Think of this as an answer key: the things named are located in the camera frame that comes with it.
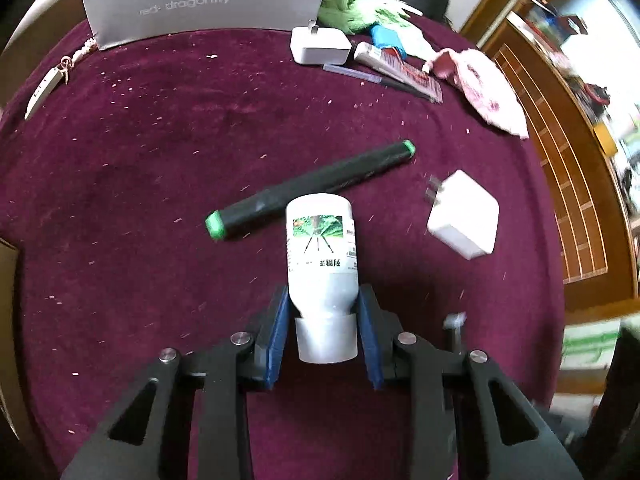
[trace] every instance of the maroon tablecloth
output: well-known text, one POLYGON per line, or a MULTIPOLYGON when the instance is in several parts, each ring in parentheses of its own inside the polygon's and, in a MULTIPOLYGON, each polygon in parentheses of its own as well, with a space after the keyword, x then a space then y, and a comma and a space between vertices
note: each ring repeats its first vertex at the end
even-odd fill
MULTIPOLYGON (((435 48, 470 46, 419 23, 435 48)), ((562 273, 529 141, 487 127, 447 84, 438 105, 299 66, 288 34, 262 30, 96 52, 25 123, 40 79, 89 36, 86 23, 70 32, 0 123, 0 234, 24 256, 28 396, 60 469, 161 348, 228 337, 286 283, 282 221, 215 243, 210 211, 405 138, 417 147, 411 164, 344 192, 360 281, 435 344, 445 314, 466 311, 467 345, 497 359, 530 398, 550 400, 562 273), (500 204, 494 253, 470 262, 425 234, 427 179, 457 169, 500 204)), ((374 392, 361 359, 314 367, 289 350, 275 391, 248 401, 256 478, 400 478, 408 394, 374 392)))

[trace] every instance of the white power adapter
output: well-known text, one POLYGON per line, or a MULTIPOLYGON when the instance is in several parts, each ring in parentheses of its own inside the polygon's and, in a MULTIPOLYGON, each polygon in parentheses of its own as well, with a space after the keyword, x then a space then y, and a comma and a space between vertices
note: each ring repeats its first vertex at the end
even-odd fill
POLYGON ((318 27, 314 20, 308 27, 296 27, 291 32, 291 53, 301 65, 345 64, 351 42, 337 28, 318 27))
POLYGON ((438 190, 427 191, 433 200, 427 230, 467 260, 494 252, 498 201, 462 170, 431 182, 438 190))

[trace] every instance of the pink towel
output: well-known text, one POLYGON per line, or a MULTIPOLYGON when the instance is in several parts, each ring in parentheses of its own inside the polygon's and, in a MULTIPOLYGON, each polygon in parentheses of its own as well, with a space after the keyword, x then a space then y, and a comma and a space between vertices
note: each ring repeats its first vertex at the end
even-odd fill
POLYGON ((463 91, 480 116, 501 130, 528 139, 527 120, 513 88, 501 70, 479 50, 445 48, 422 67, 463 91))

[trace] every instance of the white bottle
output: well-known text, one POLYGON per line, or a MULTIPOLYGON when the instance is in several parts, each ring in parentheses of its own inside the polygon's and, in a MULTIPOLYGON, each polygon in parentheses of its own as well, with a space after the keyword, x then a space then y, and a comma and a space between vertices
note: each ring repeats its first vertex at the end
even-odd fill
POLYGON ((301 196, 287 205, 289 295, 300 311, 300 360, 328 364, 358 355, 358 262, 351 204, 341 196, 301 196))

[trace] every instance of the wooden cabinet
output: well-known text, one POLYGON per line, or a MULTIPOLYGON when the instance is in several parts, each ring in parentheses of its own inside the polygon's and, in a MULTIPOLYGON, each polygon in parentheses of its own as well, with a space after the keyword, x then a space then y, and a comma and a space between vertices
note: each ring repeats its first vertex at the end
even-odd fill
POLYGON ((562 243, 567 322, 640 310, 626 209, 588 118, 559 73, 512 23, 505 20, 483 50, 513 86, 546 175, 562 243))

